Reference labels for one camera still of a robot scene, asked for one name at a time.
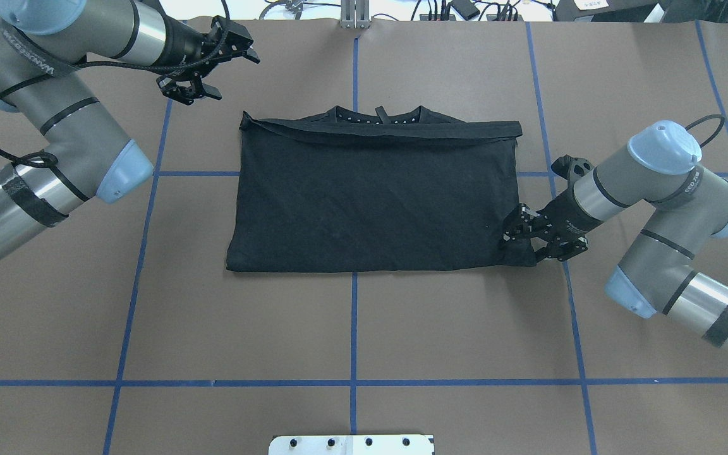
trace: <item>black cloth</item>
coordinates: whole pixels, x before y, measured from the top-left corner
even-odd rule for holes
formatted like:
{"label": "black cloth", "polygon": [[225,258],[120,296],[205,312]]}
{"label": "black cloth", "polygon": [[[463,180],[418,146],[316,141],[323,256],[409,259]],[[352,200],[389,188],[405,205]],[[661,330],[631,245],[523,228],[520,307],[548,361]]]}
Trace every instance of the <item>black cloth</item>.
{"label": "black cloth", "polygon": [[243,113],[226,268],[258,272],[456,270],[535,265],[502,242],[518,204],[517,121],[468,123],[417,107],[301,120]]}

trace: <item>white label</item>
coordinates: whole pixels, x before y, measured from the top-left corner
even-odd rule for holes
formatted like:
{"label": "white label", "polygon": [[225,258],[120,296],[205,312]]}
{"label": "white label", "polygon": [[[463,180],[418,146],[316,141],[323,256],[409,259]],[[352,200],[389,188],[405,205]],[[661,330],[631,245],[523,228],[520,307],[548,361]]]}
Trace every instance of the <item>white label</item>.
{"label": "white label", "polygon": [[609,2],[607,2],[607,0],[574,0],[574,3],[578,6],[580,11],[609,7]]}

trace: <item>robotic arm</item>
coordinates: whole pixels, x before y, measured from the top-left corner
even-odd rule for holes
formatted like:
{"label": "robotic arm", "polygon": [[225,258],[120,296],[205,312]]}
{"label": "robotic arm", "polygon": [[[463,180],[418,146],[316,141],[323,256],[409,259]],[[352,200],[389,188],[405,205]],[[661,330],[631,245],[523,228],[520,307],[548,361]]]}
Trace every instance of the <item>robotic arm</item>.
{"label": "robotic arm", "polygon": [[644,199],[656,211],[606,293],[640,317],[663,313],[728,349],[728,287],[690,266],[708,237],[728,237],[728,181],[700,161],[698,142],[672,121],[647,127],[597,167],[558,158],[552,170],[569,188],[537,212],[519,205],[505,220],[505,241],[537,237],[547,242],[538,261],[566,261],[586,251],[586,233]]}
{"label": "robotic arm", "polygon": [[[122,63],[87,63],[90,53]],[[11,161],[0,170],[0,259],[89,198],[113,203],[153,173],[76,70],[150,70],[162,94],[192,104],[220,100],[202,78],[236,57],[260,61],[245,27],[217,16],[201,34],[158,0],[0,0],[0,109],[22,112],[49,142],[22,157],[0,149]]]}

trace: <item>folded black garment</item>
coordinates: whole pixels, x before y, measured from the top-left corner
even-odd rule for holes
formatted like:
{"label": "folded black garment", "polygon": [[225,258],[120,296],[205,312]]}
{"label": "folded black garment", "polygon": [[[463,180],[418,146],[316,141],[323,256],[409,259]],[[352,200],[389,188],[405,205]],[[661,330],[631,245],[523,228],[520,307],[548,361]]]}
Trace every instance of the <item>folded black garment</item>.
{"label": "folded black garment", "polygon": [[240,130],[228,270],[535,265],[530,242],[502,242],[502,220],[518,204],[517,121],[333,107],[301,120],[244,112]]}

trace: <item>white paper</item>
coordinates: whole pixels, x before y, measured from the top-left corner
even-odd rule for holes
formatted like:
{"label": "white paper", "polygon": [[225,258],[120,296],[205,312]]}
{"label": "white paper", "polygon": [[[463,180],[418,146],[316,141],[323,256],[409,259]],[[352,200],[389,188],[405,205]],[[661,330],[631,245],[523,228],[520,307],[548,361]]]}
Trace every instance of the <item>white paper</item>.
{"label": "white paper", "polygon": [[607,0],[574,0],[574,3],[578,6],[580,11],[609,7],[609,2],[607,2]]}

